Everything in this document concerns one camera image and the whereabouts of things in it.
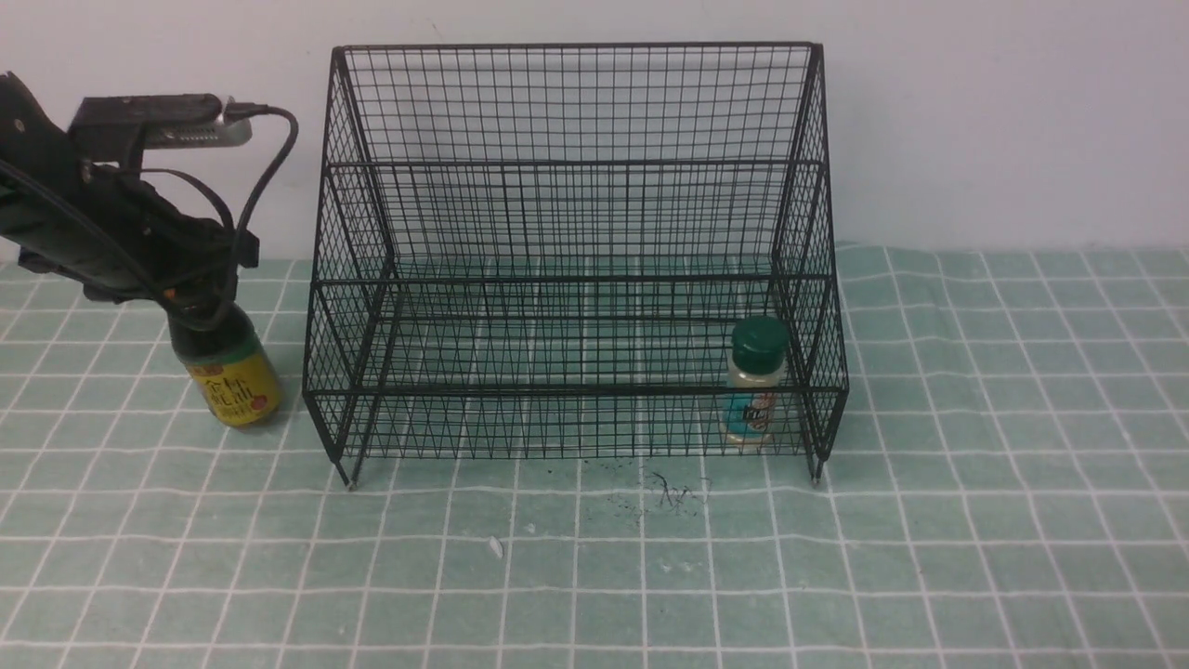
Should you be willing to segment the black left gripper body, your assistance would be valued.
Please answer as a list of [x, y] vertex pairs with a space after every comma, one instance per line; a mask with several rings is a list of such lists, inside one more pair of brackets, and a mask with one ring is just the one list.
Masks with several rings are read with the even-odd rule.
[[[260, 106], [232, 101], [229, 120]], [[15, 72], [4, 72], [4, 240], [23, 269], [78, 282], [88, 299], [156, 302], [191, 330], [209, 332], [233, 307], [239, 269], [254, 267], [259, 242], [195, 177], [214, 207], [188, 216], [145, 181], [146, 169], [93, 164]]]

